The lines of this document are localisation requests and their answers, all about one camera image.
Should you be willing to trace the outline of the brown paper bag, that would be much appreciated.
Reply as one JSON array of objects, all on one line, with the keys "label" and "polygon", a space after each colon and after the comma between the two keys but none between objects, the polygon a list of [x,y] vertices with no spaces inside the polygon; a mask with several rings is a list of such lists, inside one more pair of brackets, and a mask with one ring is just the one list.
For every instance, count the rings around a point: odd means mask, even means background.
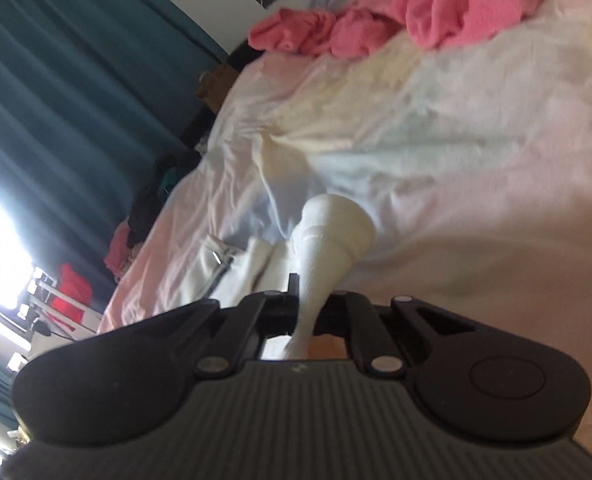
[{"label": "brown paper bag", "polygon": [[206,70],[199,76],[199,86],[196,90],[197,98],[212,113],[218,114],[238,76],[239,71],[227,63],[221,64],[212,72]]}]

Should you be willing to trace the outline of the teal curtain right of window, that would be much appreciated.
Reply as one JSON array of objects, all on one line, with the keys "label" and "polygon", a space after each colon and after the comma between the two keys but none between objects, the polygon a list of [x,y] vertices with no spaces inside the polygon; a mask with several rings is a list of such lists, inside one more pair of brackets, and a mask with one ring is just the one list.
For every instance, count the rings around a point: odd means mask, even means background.
[{"label": "teal curtain right of window", "polygon": [[170,0],[0,0],[0,204],[37,266],[103,309],[104,257],[154,162],[183,150],[223,49]]}]

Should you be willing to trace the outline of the cream white zip jacket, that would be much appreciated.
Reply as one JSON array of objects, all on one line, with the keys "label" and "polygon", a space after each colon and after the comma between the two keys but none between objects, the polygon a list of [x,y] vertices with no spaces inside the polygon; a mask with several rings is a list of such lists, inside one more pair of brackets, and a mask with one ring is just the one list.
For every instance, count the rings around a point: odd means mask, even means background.
[{"label": "cream white zip jacket", "polygon": [[280,359],[302,359],[314,324],[332,292],[375,242],[374,223],[357,203],[321,194],[303,206],[300,222],[288,240],[270,243],[261,237],[239,249],[207,236],[189,271],[185,300],[215,299],[233,308],[253,292],[282,292],[290,274],[298,275],[298,313],[294,333]]}]

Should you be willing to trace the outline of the pastel tie-dye bed duvet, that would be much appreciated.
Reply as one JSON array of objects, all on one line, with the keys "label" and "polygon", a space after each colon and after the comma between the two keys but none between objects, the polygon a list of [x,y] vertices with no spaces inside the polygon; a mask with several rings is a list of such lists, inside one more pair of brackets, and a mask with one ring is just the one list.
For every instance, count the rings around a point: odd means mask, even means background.
[{"label": "pastel tie-dye bed duvet", "polygon": [[[378,233],[346,289],[378,304],[409,294],[550,344],[592,383],[592,0],[545,0],[462,49],[398,36],[358,62],[261,56],[102,330],[191,302],[208,236],[286,240],[323,193],[360,204]],[[576,436],[592,451],[592,400]]]}]

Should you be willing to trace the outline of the red bag on stand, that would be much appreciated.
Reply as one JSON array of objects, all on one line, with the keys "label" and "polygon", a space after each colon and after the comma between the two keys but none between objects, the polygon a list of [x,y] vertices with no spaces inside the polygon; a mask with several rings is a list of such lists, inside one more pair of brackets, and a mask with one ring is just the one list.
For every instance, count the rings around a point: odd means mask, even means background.
[{"label": "red bag on stand", "polygon": [[[60,277],[56,289],[66,296],[78,301],[79,304],[90,306],[92,299],[92,287],[74,268],[64,263],[61,265]],[[58,296],[52,296],[49,306],[66,316],[70,321],[80,324],[83,321],[84,311],[74,304]]]}]

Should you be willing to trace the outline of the pile of clothes beside bed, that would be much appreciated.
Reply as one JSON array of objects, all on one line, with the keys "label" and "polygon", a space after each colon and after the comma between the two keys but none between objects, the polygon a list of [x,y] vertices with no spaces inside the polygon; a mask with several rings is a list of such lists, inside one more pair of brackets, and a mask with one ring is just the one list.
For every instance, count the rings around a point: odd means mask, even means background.
[{"label": "pile of clothes beside bed", "polygon": [[149,174],[151,179],[136,193],[128,216],[118,224],[104,258],[105,266],[116,283],[136,260],[171,192],[198,167],[206,153],[214,122],[215,113],[203,107],[180,136],[183,150],[177,154],[162,155],[154,162]]}]

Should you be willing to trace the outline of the pink blanket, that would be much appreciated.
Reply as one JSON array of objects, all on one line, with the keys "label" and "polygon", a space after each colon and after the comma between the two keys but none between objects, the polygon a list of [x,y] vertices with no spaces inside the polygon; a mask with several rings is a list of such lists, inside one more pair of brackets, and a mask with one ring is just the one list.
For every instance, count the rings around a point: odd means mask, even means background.
[{"label": "pink blanket", "polygon": [[406,32],[424,50],[468,47],[530,18],[544,0],[352,0],[338,12],[282,9],[253,26],[268,52],[364,58]]}]

